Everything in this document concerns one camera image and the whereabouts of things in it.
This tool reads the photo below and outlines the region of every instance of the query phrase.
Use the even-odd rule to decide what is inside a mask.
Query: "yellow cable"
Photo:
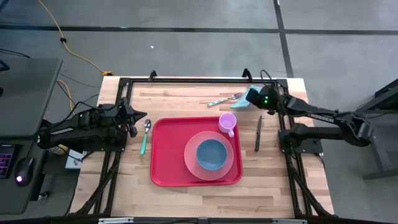
[[[62,80],[57,80],[57,82],[60,82],[61,84],[63,84],[67,88],[67,92],[68,92],[68,96],[69,96],[70,111],[72,111],[73,110],[72,100],[71,100],[72,96],[70,95],[69,86]]]
[[[58,22],[55,20],[55,18],[54,18],[53,15],[51,14],[50,10],[47,9],[47,7],[42,3],[41,0],[38,0],[38,1],[39,1],[39,3],[43,6],[43,8],[49,13],[49,15],[51,16],[51,18],[52,18],[52,20],[54,21],[55,25],[58,27],[58,30],[60,31],[61,37],[64,38],[62,30],[61,30],[60,26],[58,25]],[[74,55],[74,56],[76,56],[76,57],[78,57],[78,58],[80,58],[80,59],[82,59],[82,60],[85,60],[86,62],[88,62],[88,63],[90,63],[90,64],[92,64],[92,66],[96,67],[99,71],[101,71],[101,73],[102,73],[103,76],[112,75],[112,71],[105,71],[105,70],[102,70],[102,69],[99,68],[99,66],[97,66],[96,64],[94,64],[94,62],[92,62],[91,60],[88,60],[87,58],[82,57],[82,56],[76,54],[75,52],[72,52],[72,51],[68,48],[66,41],[64,41],[64,42],[62,42],[62,43],[63,43],[63,45],[65,46],[66,50],[67,50],[69,53],[71,53],[72,55]]]

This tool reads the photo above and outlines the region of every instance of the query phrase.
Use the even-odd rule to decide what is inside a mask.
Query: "gray floor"
[[[287,29],[398,29],[395,13],[398,1],[279,2]],[[44,3],[61,25],[70,26],[277,28],[272,0],[44,0]],[[0,22],[53,24],[41,6],[31,0],[11,1],[0,13]],[[287,76],[278,34],[65,32],[65,36],[71,49],[116,75],[149,75],[156,70],[158,75],[238,77],[247,67],[255,76],[262,68],[273,77]],[[354,110],[398,77],[395,35],[288,35],[287,44],[294,77],[304,78],[314,105]],[[92,85],[100,85],[102,80],[95,68],[65,51],[55,31],[0,30],[0,48],[31,57],[59,57],[64,60],[63,74]],[[99,91],[59,78],[69,84],[76,101]],[[46,116],[57,121],[68,112],[68,100],[56,87]],[[362,175],[377,171],[370,148],[338,141],[322,141],[322,144],[335,213],[346,218],[398,222],[398,178],[362,181]],[[54,190],[47,205],[35,209],[41,207],[48,215],[65,213],[72,192],[73,187],[61,193]],[[51,200],[59,206],[49,206]],[[28,209],[23,217],[42,215]]]

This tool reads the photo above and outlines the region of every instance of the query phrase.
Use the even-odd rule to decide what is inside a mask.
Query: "pink mug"
[[[236,117],[231,113],[223,113],[218,120],[218,127],[220,131],[224,133],[228,133],[228,135],[233,138],[234,131],[236,125]]]

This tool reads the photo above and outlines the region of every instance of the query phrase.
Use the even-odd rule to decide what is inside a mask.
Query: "cup handle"
[[[228,131],[228,135],[230,138],[233,138],[235,136],[234,131],[231,129]]]

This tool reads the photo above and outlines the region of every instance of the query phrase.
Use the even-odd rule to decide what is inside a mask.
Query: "fork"
[[[207,107],[211,107],[211,106],[217,105],[219,103],[223,103],[223,102],[228,101],[228,100],[236,100],[236,99],[238,99],[241,96],[242,96],[242,93],[236,93],[236,94],[233,94],[231,97],[208,103]]]

